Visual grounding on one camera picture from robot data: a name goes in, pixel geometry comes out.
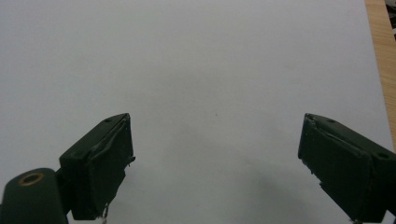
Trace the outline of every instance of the wooden surface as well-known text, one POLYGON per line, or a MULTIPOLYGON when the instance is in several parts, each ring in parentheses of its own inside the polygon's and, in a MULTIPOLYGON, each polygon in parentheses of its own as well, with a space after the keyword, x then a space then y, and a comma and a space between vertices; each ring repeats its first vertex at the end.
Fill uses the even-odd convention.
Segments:
POLYGON ((365 0, 381 76, 393 148, 396 147, 396 41, 384 0, 365 0))

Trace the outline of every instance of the white table surface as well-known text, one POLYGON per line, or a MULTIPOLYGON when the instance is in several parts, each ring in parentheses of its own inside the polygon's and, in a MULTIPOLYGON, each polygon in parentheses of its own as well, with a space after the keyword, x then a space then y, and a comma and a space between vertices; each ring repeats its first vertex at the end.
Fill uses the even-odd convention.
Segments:
POLYGON ((124 112, 109 224, 349 223, 297 159, 304 113, 392 149, 361 0, 0 1, 1 187, 124 112))

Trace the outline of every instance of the screw hole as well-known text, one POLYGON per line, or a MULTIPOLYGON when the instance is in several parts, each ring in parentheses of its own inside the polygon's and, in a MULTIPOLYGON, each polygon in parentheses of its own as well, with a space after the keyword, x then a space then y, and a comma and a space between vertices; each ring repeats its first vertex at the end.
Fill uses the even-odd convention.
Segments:
POLYGON ((31 186, 31 185, 39 182, 43 177, 44 177, 44 175, 42 173, 33 173, 33 174, 29 174, 29 175, 22 177, 18 181, 18 183, 21 186, 31 186))
POLYGON ((380 158, 382 158, 382 159, 388 159, 389 158, 389 155, 387 155, 387 154, 385 154, 385 153, 378 153, 377 154, 378 155, 378 157, 380 157, 380 158))

